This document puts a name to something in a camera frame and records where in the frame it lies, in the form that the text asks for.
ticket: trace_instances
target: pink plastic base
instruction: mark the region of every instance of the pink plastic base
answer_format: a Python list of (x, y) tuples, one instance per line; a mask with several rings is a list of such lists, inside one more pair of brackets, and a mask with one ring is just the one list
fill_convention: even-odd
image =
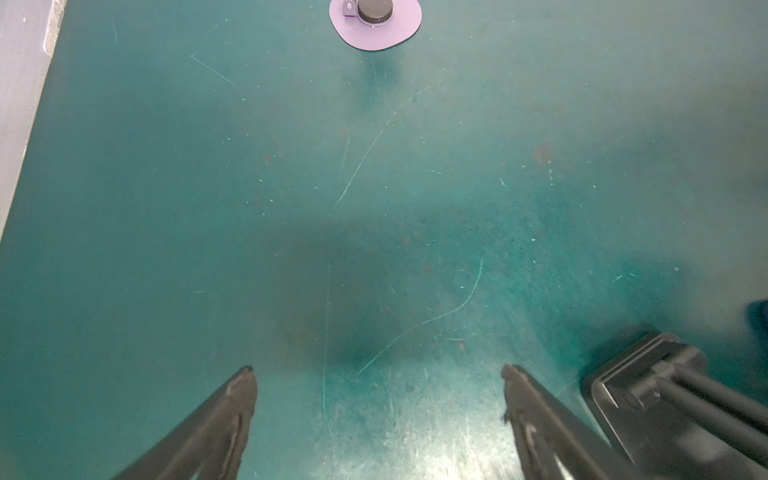
[(384, 25), (372, 27), (357, 17), (345, 17), (343, 0), (331, 0), (328, 13), (339, 36), (360, 50), (376, 51), (408, 40), (422, 24), (418, 0), (392, 0), (392, 17)]

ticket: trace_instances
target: green table surface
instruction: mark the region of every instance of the green table surface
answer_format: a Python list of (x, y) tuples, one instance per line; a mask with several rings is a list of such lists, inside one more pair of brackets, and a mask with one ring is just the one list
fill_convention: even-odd
[(0, 243), (0, 477), (107, 478), (245, 364), (240, 478), (520, 478), (502, 365), (594, 425), (648, 326), (768, 399), (768, 4), (422, 8), (363, 52), (317, 0), (70, 0)]

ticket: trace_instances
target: black plastic object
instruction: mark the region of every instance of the black plastic object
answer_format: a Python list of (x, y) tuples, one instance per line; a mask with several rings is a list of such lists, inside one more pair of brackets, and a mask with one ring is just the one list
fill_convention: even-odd
[(768, 478), (768, 409), (712, 380), (707, 358), (651, 333), (584, 380), (603, 430), (643, 472)]
[(505, 365), (506, 421), (526, 480), (562, 480), (555, 456), (573, 478), (641, 480), (626, 458), (611, 449), (562, 403), (519, 366)]
[(392, 0), (357, 0), (357, 14), (368, 23), (384, 23), (392, 16)]
[(235, 480), (256, 397), (253, 369), (243, 367), (114, 480)]

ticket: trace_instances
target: purple round object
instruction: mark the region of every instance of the purple round object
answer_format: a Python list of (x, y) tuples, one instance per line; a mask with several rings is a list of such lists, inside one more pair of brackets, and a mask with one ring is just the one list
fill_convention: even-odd
[(393, 47), (411, 38), (422, 24), (418, 0), (392, 0), (392, 16), (380, 25), (365, 23), (358, 16), (345, 16), (344, 5), (345, 0), (331, 0), (331, 23), (345, 42), (360, 50)]

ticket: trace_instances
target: red stain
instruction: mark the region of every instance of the red stain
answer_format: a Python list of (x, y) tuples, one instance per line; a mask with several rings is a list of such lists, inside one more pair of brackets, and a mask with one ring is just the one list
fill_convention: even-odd
[(550, 164), (554, 156), (554, 150), (549, 145), (541, 144), (533, 150), (533, 156), (539, 165)]

